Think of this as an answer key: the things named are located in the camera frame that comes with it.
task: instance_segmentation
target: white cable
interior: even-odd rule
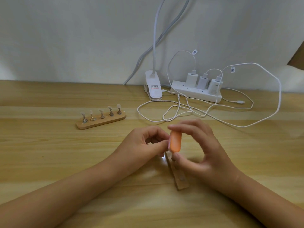
[[[155,21],[154,21],[154,31],[153,31],[153,71],[152,75],[155,73],[155,63],[156,63],[156,53],[155,53],[155,47],[156,47],[156,26],[157,26],[157,19],[159,12],[161,11],[161,7],[163,6],[163,3],[165,0],[162,1],[162,3],[159,5],[156,15],[155,15]]]
[[[192,54],[191,52],[186,51],[186,50],[180,50],[180,51],[178,51],[178,52],[181,52],[181,51],[188,52],[188,53]],[[173,60],[173,58],[175,57],[175,55],[176,55],[178,52],[176,52],[176,53],[174,54],[174,56],[172,57],[172,59],[170,60],[170,62],[168,63],[168,66],[167,66],[167,77],[168,77],[170,86],[171,86],[171,88],[172,88],[174,91],[176,91],[176,90],[175,90],[175,89],[172,87],[172,85],[171,85],[171,82],[170,82],[170,79],[169,79],[169,74],[168,74],[168,69],[169,69],[169,65],[170,65],[171,61]],[[262,67],[261,65],[259,65],[259,64],[257,64],[257,63],[242,63],[242,64],[236,64],[236,65],[227,66],[227,67],[225,67],[223,70],[219,70],[219,69],[209,69],[208,71],[210,71],[210,70],[218,70],[218,71],[220,71],[220,72],[221,72],[221,74],[220,74],[220,82],[221,82],[221,81],[222,81],[222,78],[223,78],[223,71],[224,71],[226,68],[229,68],[229,67],[232,67],[232,66],[248,65],[248,64],[253,64],[253,65],[259,66],[259,67],[262,68],[264,71],[266,71],[268,74],[270,74],[272,77],[274,77],[274,78],[278,81],[278,83],[279,83],[279,102],[278,102],[277,110],[276,110],[272,115],[270,115],[270,116],[268,116],[268,117],[266,117],[266,118],[264,118],[264,119],[261,119],[261,120],[259,120],[259,121],[256,121],[256,122],[254,122],[254,123],[252,123],[252,124],[249,124],[249,125],[247,125],[247,126],[238,126],[238,125],[234,125],[234,124],[231,124],[231,123],[222,121],[222,120],[220,120],[220,119],[218,119],[218,118],[216,118],[216,117],[210,115],[210,114],[208,113],[208,111],[209,111],[209,110],[211,109],[211,107],[213,107],[214,105],[216,105],[216,106],[228,107],[228,108],[234,108],[234,109],[252,109],[252,108],[253,108],[254,102],[253,102],[253,100],[252,100],[251,98],[249,98],[245,93],[243,93],[243,92],[241,92],[241,91],[238,91],[238,90],[235,90],[235,89],[231,89],[231,88],[222,88],[222,89],[230,89],[230,90],[234,90],[234,91],[236,91],[236,92],[239,92],[239,93],[243,94],[244,96],[246,96],[246,97],[252,102],[251,107],[232,107],[232,106],[217,104],[217,96],[216,96],[216,101],[215,101],[215,103],[210,103],[210,102],[207,102],[207,101],[204,101],[204,100],[201,100],[201,99],[189,98],[189,97],[187,97],[186,95],[184,95],[184,94],[182,94],[182,93],[176,91],[176,93],[178,93],[178,95],[177,95],[178,102],[176,102],[176,101],[166,101],[166,100],[149,101],[149,102],[146,102],[146,103],[143,103],[142,105],[140,105],[140,106],[137,108],[137,111],[138,111],[138,113],[139,113],[143,118],[147,119],[147,120],[150,121],[150,122],[170,122],[170,121],[174,120],[175,118],[179,117],[179,116],[182,115],[182,114],[185,114],[185,113],[195,113],[195,114],[197,114],[197,115],[199,115],[199,116],[201,116],[201,117],[205,117],[206,115],[208,115],[208,116],[210,116],[211,118],[216,119],[216,120],[219,121],[219,122],[222,122],[222,123],[225,123],[225,124],[231,125],[231,126],[236,126],[236,127],[244,128],[244,127],[248,127],[248,126],[255,125],[255,124],[259,123],[259,122],[262,122],[262,121],[264,121],[264,120],[266,120],[266,119],[269,119],[270,117],[272,117],[273,115],[275,115],[275,114],[279,111],[280,105],[281,105],[281,95],[282,95],[282,87],[281,87],[281,82],[280,82],[280,80],[279,80],[276,76],[274,76],[272,73],[270,73],[268,70],[266,70],[264,67]],[[181,95],[181,96],[184,96],[184,97],[186,98],[187,105],[180,103],[180,95]],[[189,99],[194,99],[194,100],[199,100],[199,101],[206,102],[206,103],[210,104],[211,106],[210,106],[206,111],[200,110],[200,109],[195,108],[195,107],[191,107],[191,106],[189,105],[189,103],[188,103],[188,98],[189,98]],[[152,120],[146,118],[145,116],[143,116],[143,115],[139,112],[139,109],[140,109],[142,106],[144,106],[144,105],[146,105],[146,104],[148,104],[148,103],[150,103],[150,102],[161,102],[161,101],[162,101],[162,102],[164,102],[164,101],[165,101],[165,102],[174,102],[174,103],[177,103],[178,105],[173,105],[173,106],[169,107],[169,109],[163,114],[163,119],[162,119],[162,120],[159,120],[159,121],[152,121]],[[170,110],[172,107],[177,107],[177,111],[176,111],[175,115],[174,115],[173,117],[171,117],[171,118],[165,119],[165,115],[169,112],[169,110]],[[178,114],[178,111],[179,111],[180,108],[189,109],[190,111],[185,111],[185,112],[182,112],[182,113]],[[201,114],[195,112],[193,109],[195,109],[195,110],[197,110],[197,111],[199,111],[199,112],[204,113],[204,115],[201,115]]]

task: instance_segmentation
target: power outlet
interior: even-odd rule
[[[178,92],[186,95],[189,98],[197,98],[204,101],[210,101],[210,102],[216,102],[219,103],[222,100],[221,92],[218,92],[218,96],[211,95],[208,93],[208,90],[200,90],[196,88],[197,85],[195,85],[194,88],[186,87],[186,83],[182,81],[173,81],[171,85],[171,92],[178,94],[175,90]]]

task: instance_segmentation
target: forearm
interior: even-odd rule
[[[0,227],[55,227],[123,176],[106,159],[0,206]]]
[[[304,210],[241,174],[231,197],[267,228],[304,227]]]

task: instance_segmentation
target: desk surface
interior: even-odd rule
[[[211,113],[247,125],[275,111],[277,93],[244,92],[255,101],[252,111],[216,107]],[[224,90],[222,95],[249,105],[239,93]],[[0,81],[0,96],[0,203],[96,164],[133,128],[153,124],[136,112],[148,101],[141,86]],[[163,99],[175,101],[177,97],[165,93]],[[90,109],[97,112],[117,103],[127,112],[123,121],[87,130],[76,128],[80,112],[88,115]],[[208,106],[202,102],[192,105]],[[159,119],[169,106],[171,103],[148,104],[142,112]],[[255,126],[233,128],[210,117],[203,120],[238,168],[304,207],[303,112],[304,95],[283,94],[279,113]],[[160,124],[165,130],[167,125]],[[195,160],[203,157],[198,144],[187,135],[182,138],[181,152]],[[155,157],[60,227],[261,227],[229,199],[191,176],[188,180],[190,188],[177,192],[166,162]]]

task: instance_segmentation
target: right hand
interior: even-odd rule
[[[211,127],[197,119],[169,125],[168,129],[191,135],[200,144],[205,154],[200,163],[195,163],[180,153],[173,153],[172,157],[180,168],[197,176],[211,188],[231,197],[242,173],[215,138]]]

